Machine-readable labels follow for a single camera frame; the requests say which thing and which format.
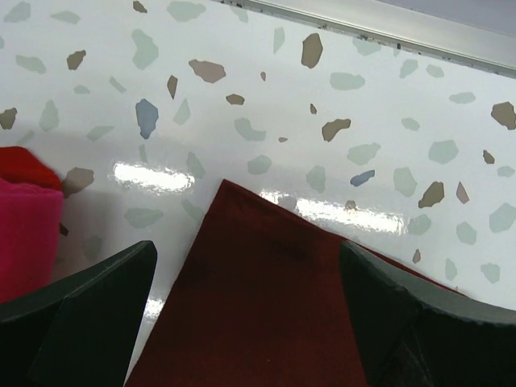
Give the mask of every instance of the folded cloth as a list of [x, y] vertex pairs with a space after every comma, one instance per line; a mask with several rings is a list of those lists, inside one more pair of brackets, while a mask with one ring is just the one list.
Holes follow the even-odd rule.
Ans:
[[0, 179], [0, 302], [50, 280], [62, 204], [60, 191]]
[[367, 386], [342, 240], [223, 181], [126, 387]]
[[0, 148], [0, 178], [11, 183], [30, 183], [61, 190], [59, 177], [21, 147]]

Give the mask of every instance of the maroon velvet cloth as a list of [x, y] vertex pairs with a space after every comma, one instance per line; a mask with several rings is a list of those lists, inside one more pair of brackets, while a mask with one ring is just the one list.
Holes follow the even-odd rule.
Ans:
[[341, 241], [223, 181], [126, 386], [367, 387]]

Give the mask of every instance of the glossy surface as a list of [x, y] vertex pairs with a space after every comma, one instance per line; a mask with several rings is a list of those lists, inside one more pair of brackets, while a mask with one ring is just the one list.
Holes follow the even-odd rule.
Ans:
[[516, 309], [515, 81], [216, 2], [18, 3], [0, 144], [66, 181], [55, 279], [155, 242], [133, 362], [223, 178]]

